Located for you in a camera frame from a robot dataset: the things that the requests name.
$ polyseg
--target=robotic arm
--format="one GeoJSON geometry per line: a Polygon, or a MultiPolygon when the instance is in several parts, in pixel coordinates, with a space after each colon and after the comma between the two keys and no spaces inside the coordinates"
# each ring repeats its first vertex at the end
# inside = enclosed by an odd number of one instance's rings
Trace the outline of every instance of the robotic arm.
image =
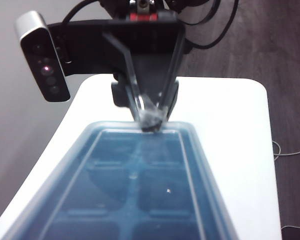
{"type": "Polygon", "coordinates": [[[62,22],[46,25],[39,13],[30,11],[18,18],[15,28],[47,101],[70,99],[66,76],[113,74],[114,104],[130,108],[143,131],[155,132],[169,119],[178,95],[185,26],[176,13],[207,1],[166,0],[166,10],[162,0],[99,0],[113,19],[70,22],[81,8],[96,2],[84,0],[62,22]]]}

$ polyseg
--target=white cable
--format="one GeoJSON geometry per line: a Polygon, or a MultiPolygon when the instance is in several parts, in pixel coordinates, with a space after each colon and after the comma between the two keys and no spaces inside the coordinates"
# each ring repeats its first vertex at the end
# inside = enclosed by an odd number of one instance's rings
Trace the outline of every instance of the white cable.
{"type": "Polygon", "coordinates": [[[293,156],[293,155],[298,155],[300,154],[300,151],[296,151],[296,152],[291,152],[291,153],[281,153],[281,146],[279,145],[279,143],[277,143],[276,141],[272,142],[278,147],[279,152],[278,153],[274,153],[273,155],[275,155],[276,157],[274,158],[274,160],[277,160],[280,156],[293,156]]]}

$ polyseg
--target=white table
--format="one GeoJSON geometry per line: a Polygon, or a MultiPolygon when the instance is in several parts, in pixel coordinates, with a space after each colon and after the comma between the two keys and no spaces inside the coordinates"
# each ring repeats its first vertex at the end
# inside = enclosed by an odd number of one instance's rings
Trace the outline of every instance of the white table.
{"type": "MultiPolygon", "coordinates": [[[[112,75],[88,78],[27,179],[0,217],[0,240],[84,128],[98,121],[132,121],[113,104],[112,75]]],[[[267,92],[250,79],[179,77],[170,121],[193,124],[219,191],[242,240],[279,240],[281,226],[267,92]]]]}

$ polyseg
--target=dark wood floor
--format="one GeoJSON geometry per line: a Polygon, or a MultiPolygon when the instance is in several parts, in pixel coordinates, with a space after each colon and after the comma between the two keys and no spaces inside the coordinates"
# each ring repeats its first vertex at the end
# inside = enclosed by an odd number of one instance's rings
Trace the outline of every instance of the dark wood floor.
{"type": "MultiPolygon", "coordinates": [[[[215,19],[188,27],[188,37],[209,43],[224,27],[232,4],[233,0],[223,0],[215,19]]],[[[223,41],[185,56],[180,75],[262,83],[268,93],[272,138],[284,153],[300,150],[300,0],[240,0],[223,41]]],[[[281,225],[300,227],[300,155],[280,157],[275,170],[281,225]]]]}

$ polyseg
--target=red component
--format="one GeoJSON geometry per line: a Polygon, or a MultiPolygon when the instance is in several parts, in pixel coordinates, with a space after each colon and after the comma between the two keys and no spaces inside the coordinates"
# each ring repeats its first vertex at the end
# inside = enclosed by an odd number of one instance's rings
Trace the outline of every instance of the red component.
{"type": "Polygon", "coordinates": [[[136,14],[136,13],[130,13],[130,20],[131,21],[156,21],[158,20],[158,14],[152,13],[152,14],[136,14]]]}

